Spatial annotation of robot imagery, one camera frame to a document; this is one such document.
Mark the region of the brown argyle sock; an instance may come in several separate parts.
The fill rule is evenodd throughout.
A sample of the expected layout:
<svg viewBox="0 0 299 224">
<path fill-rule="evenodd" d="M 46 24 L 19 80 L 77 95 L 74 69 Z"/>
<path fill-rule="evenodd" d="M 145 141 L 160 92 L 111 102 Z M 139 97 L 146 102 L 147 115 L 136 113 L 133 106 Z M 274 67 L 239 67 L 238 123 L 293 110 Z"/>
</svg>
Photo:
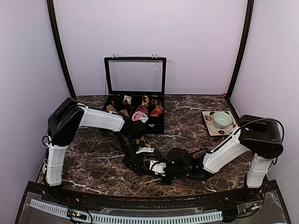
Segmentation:
<svg viewBox="0 0 299 224">
<path fill-rule="evenodd" d="M 151 144 L 149 144 L 146 140 L 146 136 L 142 135 L 139 139 L 135 139 L 135 143 L 138 147 L 138 150 L 142 147 L 151 147 Z M 146 164 L 150 161 L 150 156 L 152 155 L 152 153 L 140 153 L 137 154 L 140 158 L 143 158 L 143 163 Z"/>
</svg>

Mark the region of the maroon purple orange striped sock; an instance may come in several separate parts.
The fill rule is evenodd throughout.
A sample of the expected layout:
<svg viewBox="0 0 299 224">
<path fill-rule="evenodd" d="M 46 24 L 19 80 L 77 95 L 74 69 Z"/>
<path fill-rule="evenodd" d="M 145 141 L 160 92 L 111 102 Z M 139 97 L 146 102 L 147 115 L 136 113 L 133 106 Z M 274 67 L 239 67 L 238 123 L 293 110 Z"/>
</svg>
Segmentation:
<svg viewBox="0 0 299 224">
<path fill-rule="evenodd" d="M 151 117 L 159 117 L 163 114 L 164 112 L 164 108 L 160 105 L 157 105 L 155 107 L 155 109 L 152 110 L 152 112 L 150 113 Z"/>
</svg>

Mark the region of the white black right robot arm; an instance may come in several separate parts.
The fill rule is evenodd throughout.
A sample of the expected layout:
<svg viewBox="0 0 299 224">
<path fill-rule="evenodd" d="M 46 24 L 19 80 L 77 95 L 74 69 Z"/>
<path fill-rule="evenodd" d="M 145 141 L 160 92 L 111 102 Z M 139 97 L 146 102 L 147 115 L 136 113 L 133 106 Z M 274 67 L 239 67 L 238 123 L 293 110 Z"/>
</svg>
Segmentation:
<svg viewBox="0 0 299 224">
<path fill-rule="evenodd" d="M 256 196 L 256 189 L 274 161 L 283 152 L 285 129 L 277 119 L 243 115 L 240 126 L 222 143 L 199 158 L 181 148 L 170 150 L 165 159 L 162 182 L 171 184 L 174 179 L 189 178 L 205 181 L 218 173 L 225 165 L 245 152 L 253 153 L 253 160 L 246 174 L 245 187 L 238 198 L 249 202 Z"/>
</svg>

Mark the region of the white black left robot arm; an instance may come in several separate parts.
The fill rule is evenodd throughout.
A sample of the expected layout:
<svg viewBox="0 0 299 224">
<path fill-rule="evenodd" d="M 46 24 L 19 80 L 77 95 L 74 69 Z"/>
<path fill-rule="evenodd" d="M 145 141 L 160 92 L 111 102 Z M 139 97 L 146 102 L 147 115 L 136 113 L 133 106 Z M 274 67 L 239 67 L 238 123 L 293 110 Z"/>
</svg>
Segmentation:
<svg viewBox="0 0 299 224">
<path fill-rule="evenodd" d="M 51 186 L 47 195 L 55 203 L 63 203 L 66 193 L 58 185 L 62 183 L 65 152 L 73 142 L 79 127 L 94 127 L 117 133 L 121 150 L 126 157 L 135 158 L 138 147 L 135 143 L 137 128 L 142 122 L 134 123 L 120 112 L 109 112 L 80 104 L 74 98 L 67 98 L 48 118 L 45 145 L 45 181 Z"/>
</svg>

